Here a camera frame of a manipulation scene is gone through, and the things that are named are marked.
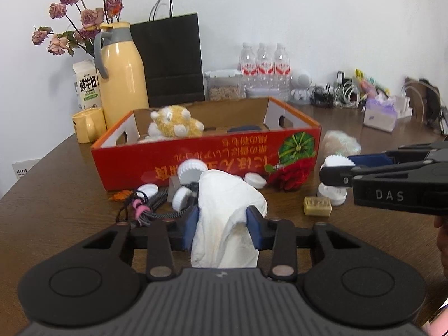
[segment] white towel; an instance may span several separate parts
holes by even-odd
[[[256,267],[255,250],[246,228],[246,209],[267,213],[266,199],[255,188],[226,172],[208,170],[199,181],[199,221],[191,265],[198,268]]]

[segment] human hand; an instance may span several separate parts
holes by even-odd
[[[438,228],[437,247],[441,252],[445,278],[448,278],[448,227],[444,226],[444,219],[442,216],[434,217],[434,227]]]

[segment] red flower decoration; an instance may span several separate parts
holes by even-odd
[[[314,158],[300,159],[272,173],[267,182],[279,185],[280,189],[297,189],[306,182],[313,167]]]

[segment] black paper bag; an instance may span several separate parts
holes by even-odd
[[[133,24],[131,34],[151,107],[205,100],[198,14]]]

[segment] yellow plush animal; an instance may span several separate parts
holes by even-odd
[[[204,125],[191,118],[183,106],[167,106],[151,112],[153,122],[149,125],[150,137],[201,137]]]

